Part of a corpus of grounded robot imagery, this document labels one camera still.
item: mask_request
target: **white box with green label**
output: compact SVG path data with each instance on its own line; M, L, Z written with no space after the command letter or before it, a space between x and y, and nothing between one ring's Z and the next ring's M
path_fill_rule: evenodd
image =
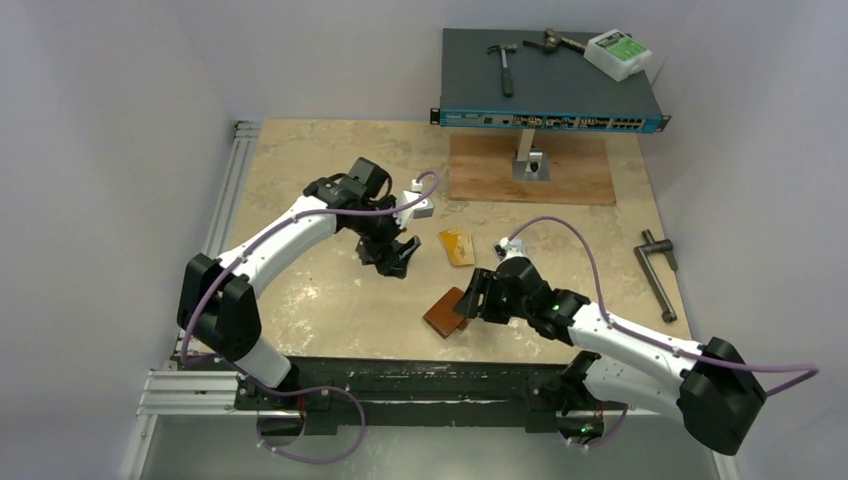
M644 70L651 51L620 30L610 30L589 40L583 58L620 82Z

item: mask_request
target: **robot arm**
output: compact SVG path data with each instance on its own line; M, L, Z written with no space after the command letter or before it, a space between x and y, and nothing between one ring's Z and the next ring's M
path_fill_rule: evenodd
M387 183L389 191L378 199ZM401 194L401 204L422 196L420 182L413 181L412 190ZM202 307L192 333L263 384L279 387L291 363L261 336L256 299L300 255L343 228L359 234L356 251L363 265L374 265L384 276L404 278L409 259L421 242L417 236L403 244L396 238L413 218L431 216L433 204L423 199L396 215L339 213L388 210L396 207L397 200L391 195L389 174L364 158L358 159L347 174L310 183L286 213L250 240L222 253L217 260L199 254L188 263L177 323L185 329L201 298L225 271L224 265L237 264ZM329 211L292 222L297 215L316 210ZM284 222L292 223L280 228Z
M644 408L682 422L717 452L736 453L765 403L764 390L751 372L679 354L697 352L744 364L731 344L717 338L702 345L669 337L613 314L607 321L597 303L551 288L516 244L503 240L496 251L501 263L495 271L475 269L456 313L500 324L519 317L545 338L585 348L589 351L581 352L563 374L570 392L583 403L615 401ZM669 345L671 351L637 336Z

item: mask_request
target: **yellow card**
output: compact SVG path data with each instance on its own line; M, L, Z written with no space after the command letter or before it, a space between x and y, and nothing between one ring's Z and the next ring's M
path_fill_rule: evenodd
M474 265L474 244L471 243L471 234L459 228L452 228L439 232L439 239L448 254L448 260L454 267L463 265Z

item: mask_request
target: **beige table surface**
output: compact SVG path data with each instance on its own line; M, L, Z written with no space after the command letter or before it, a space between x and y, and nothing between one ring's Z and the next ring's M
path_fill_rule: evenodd
M347 172L357 157L385 168L395 191L426 169L448 175L449 135L474 133L423 122L280 120L262 128L229 247L239 245L285 212L312 180ZM571 206L451 201L447 185L432 197L432 218L414 220L409 232L422 245L405 280L385 278L360 265L357 236L342 231L313 247L267 288L259 299L263 335L281 352L417 360L568 362L576 349L546 340L525 322L509 325L474 320L464 332L443 340L421 318L450 287L465 289L473 267L452 267L437 233L461 227L473 235L477 266L493 269L498 239L538 215L572 222L598 259L607 308L616 314L677 337L689 338L673 272L662 256L653 258L680 319L666 325L642 273L633 247L650 228L664 238L639 144L631 134L581 134L603 138L609 156L616 206ZM596 298L586 254L564 227L540 223L520 238L528 255L552 286Z

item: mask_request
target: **gray floor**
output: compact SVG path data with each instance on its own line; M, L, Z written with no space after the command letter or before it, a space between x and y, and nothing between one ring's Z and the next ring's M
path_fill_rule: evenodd
M255 420L245 417L159 419L145 479L627 479L716 480L711 453L660 417L633 417L618 437L584 455L556 435L509 428L369 428L360 449L341 463L303 465L256 448ZM298 440L293 452L326 456L356 435Z

